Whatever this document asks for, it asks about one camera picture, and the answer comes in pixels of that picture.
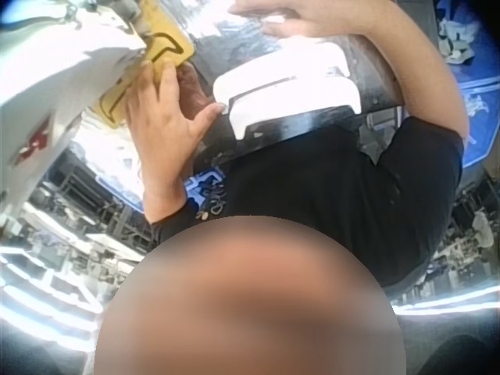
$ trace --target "yellow tag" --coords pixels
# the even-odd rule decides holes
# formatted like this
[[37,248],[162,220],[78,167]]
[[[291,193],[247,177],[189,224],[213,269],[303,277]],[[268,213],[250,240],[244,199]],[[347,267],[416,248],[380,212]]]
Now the yellow tag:
[[[179,66],[193,56],[195,48],[154,0],[141,0],[139,5],[142,9],[142,21],[148,24],[151,33],[148,50],[142,61],[152,61],[155,77],[161,77],[163,61],[170,60]],[[116,85],[92,106],[94,112],[113,129],[116,129],[125,118],[123,97],[140,65],[141,62],[137,62],[127,69]]]

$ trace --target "fluorescent light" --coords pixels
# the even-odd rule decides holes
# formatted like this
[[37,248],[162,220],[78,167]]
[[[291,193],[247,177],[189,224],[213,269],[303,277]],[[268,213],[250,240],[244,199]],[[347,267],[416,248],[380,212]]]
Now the fluorescent light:
[[42,193],[43,195],[45,195],[45,197],[47,197],[47,198],[48,198],[48,197],[50,197],[50,196],[52,195],[52,194],[50,193],[50,191],[47,191],[47,190],[45,190],[45,189],[43,189],[43,188],[41,188],[41,189],[40,189],[40,191],[41,191],[41,193]]
[[49,215],[47,215],[45,212],[40,211],[39,209],[35,209],[33,205],[30,203],[26,202],[23,205],[23,209],[35,215],[38,219],[38,221],[44,226],[48,227],[52,230],[54,234],[58,234],[60,237],[64,238],[67,241],[78,241],[79,238],[75,233],[67,230],[65,227],[63,227],[61,224],[59,224],[56,220],[51,218]]
[[22,332],[45,341],[55,341],[60,346],[79,352],[92,352],[95,350],[95,342],[92,340],[81,340],[75,337],[62,335],[57,330],[44,324],[35,322],[25,316],[13,312],[4,306],[0,307],[0,317]]
[[31,277],[19,267],[14,266],[12,263],[7,265],[7,268],[13,271],[16,275],[21,276],[24,280],[29,280]]
[[10,246],[0,246],[0,254],[26,254],[23,248],[12,248]]
[[79,338],[60,335],[57,343],[64,348],[77,352],[93,352],[95,350],[95,342],[92,340],[81,340]]
[[10,295],[19,303],[29,307],[30,309],[36,311],[45,316],[52,316],[55,314],[55,309],[45,302],[38,301],[36,298],[31,297],[28,293],[21,291],[17,287],[8,285],[4,288],[4,292]]
[[28,319],[4,306],[0,308],[0,317],[14,327],[20,329],[22,332],[40,338],[41,340],[54,341],[59,335],[59,333],[51,327]]
[[57,320],[58,322],[63,323],[67,326],[80,328],[81,330],[86,330],[88,332],[97,330],[96,322],[90,322],[77,316],[70,315],[66,312],[58,311],[56,314],[54,314],[54,320]]
[[54,307],[50,306],[49,304],[39,301],[28,293],[21,291],[17,287],[9,285],[4,288],[4,291],[6,294],[10,295],[26,307],[29,307],[30,309],[36,311],[37,313],[40,313],[41,315],[50,316],[54,320],[69,327],[79,328],[88,332],[93,332],[97,329],[97,324],[95,322],[90,322],[77,316],[72,316],[66,312],[60,312],[59,310],[54,309]]
[[419,302],[415,305],[404,305],[404,306],[394,306],[399,310],[407,310],[407,309],[426,309],[430,307],[449,305],[452,303],[463,302],[467,299],[481,297],[483,295],[488,295],[490,293],[494,293],[496,291],[500,291],[500,285],[495,285],[494,287],[486,287],[485,289],[481,289],[479,291],[473,291],[464,295],[457,295],[455,297],[438,299],[436,301],[429,302]]
[[104,248],[108,248],[112,252],[115,252],[121,258],[134,260],[136,262],[140,262],[144,259],[143,255],[140,255],[135,250],[132,250],[107,234],[87,234],[87,237],[89,237],[92,241],[97,242]]
[[85,220],[87,223],[89,223],[90,225],[97,225],[97,222],[93,219],[91,219],[90,217],[88,217],[87,215],[83,215],[81,217],[83,220]]
[[397,306],[393,306],[395,314],[401,316],[429,316],[429,315],[442,315],[450,313],[470,313],[473,311],[480,311],[485,309],[499,309],[499,308],[500,308],[500,302],[485,302],[472,305],[446,307],[442,309],[417,309],[417,310],[400,309]]

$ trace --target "finger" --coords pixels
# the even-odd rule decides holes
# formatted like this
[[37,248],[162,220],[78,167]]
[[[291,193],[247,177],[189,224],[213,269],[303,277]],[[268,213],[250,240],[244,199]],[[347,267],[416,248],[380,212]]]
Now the finger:
[[132,125],[132,116],[130,115],[130,109],[129,109],[129,106],[128,106],[129,97],[130,97],[130,89],[128,88],[125,91],[125,95],[123,97],[123,107],[125,109],[125,121],[127,121],[128,127],[131,127],[131,125]]
[[294,0],[236,0],[228,9],[229,13],[242,14],[255,13],[279,8],[293,9]]
[[189,62],[183,62],[179,67],[177,67],[177,76],[178,77],[192,77],[198,76],[196,73],[196,69]]
[[191,123],[193,135],[198,139],[202,139],[218,115],[224,111],[225,107],[224,104],[220,103],[207,105]]
[[128,113],[129,119],[127,120],[129,127],[134,125],[134,119],[137,117],[139,111],[139,97],[137,86],[132,84],[126,93],[126,113]]
[[175,109],[179,107],[179,83],[177,71],[171,61],[163,65],[162,79],[159,84],[159,100],[163,106]]
[[151,61],[141,65],[141,72],[137,78],[138,97],[140,105],[147,111],[153,110],[158,101],[155,86],[155,72]]
[[265,23],[262,32],[276,38],[289,38],[294,35],[314,36],[314,26],[304,20],[286,20],[283,23]]

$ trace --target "white plastic part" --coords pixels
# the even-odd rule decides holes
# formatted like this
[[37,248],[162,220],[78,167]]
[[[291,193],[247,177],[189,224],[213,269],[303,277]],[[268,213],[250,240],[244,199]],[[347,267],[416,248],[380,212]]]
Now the white plastic part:
[[348,78],[297,79],[239,98],[233,104],[229,119],[234,136],[241,140],[246,128],[253,124],[341,105],[349,105],[354,113],[361,113],[358,88]]
[[213,94],[219,103],[229,105],[232,98],[279,80],[325,77],[332,67],[337,67],[344,77],[350,76],[345,54],[335,43],[288,46],[220,76],[213,85]]

